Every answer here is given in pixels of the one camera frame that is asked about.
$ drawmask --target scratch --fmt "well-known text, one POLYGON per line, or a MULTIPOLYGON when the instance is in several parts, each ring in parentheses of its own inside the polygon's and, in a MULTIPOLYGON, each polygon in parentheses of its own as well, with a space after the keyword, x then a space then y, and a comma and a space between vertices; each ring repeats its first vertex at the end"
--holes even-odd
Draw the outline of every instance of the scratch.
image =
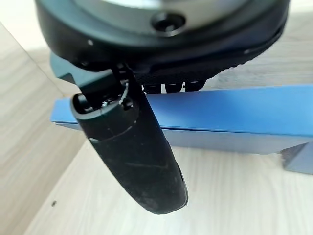
POLYGON ((145 164, 140 164, 140 163, 125 163, 126 165, 134 166, 134 167, 145 167, 145 168, 159 168, 159 169, 167 169, 168 164, 165 166, 161 165, 145 165, 145 164))

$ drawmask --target silver metal ring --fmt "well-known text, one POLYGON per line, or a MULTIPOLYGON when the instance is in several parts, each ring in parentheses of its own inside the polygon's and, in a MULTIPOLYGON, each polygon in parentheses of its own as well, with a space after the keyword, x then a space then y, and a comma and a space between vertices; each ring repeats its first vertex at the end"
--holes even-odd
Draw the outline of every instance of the silver metal ring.
POLYGON ((174 36, 215 22, 249 0, 73 0, 83 10, 114 27, 140 34, 174 36), (181 15, 185 24, 159 32, 152 19, 160 13, 181 15))

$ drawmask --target black plastic casing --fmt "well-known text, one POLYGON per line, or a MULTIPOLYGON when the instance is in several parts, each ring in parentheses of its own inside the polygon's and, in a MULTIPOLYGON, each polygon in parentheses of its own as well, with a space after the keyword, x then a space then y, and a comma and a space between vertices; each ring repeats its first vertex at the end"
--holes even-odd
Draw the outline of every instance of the black plastic casing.
POLYGON ((251 0, 218 22, 166 38, 114 28, 70 0, 36 0, 55 54, 90 71, 127 63, 141 85, 205 80, 253 59, 282 34, 289 2, 251 0))
POLYGON ((141 87, 133 82, 125 110, 118 101, 82 112, 78 94, 72 112, 100 158, 128 194, 146 210, 167 214, 187 204, 188 192, 157 119, 141 87))

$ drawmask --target black plastic arm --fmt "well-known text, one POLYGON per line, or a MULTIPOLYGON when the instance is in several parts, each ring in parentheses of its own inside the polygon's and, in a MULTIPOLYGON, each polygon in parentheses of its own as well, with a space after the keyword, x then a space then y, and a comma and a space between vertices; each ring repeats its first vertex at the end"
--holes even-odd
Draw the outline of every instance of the black plastic arm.
POLYGON ((109 170, 146 210, 166 214, 185 206, 188 193, 158 121, 141 87, 123 82, 124 92, 87 112, 77 94, 71 109, 109 170))

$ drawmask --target wooden surface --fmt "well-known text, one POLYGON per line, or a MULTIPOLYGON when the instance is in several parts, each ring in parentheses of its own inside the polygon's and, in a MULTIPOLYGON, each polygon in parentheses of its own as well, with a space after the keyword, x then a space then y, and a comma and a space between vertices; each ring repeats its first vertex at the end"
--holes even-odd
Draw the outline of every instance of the wooden surface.
POLYGON ((20 235, 85 137, 53 125, 61 92, 0 24, 1 235, 20 235))
MULTIPOLYGON (((77 88, 52 74, 32 0, 0 1, 0 20, 1 235, 313 234, 313 176, 284 171, 277 154, 173 148, 189 204, 144 211, 82 133, 48 122, 53 100, 77 88)), ((283 38, 205 88, 313 83, 312 25, 313 2, 292 1, 283 38)))

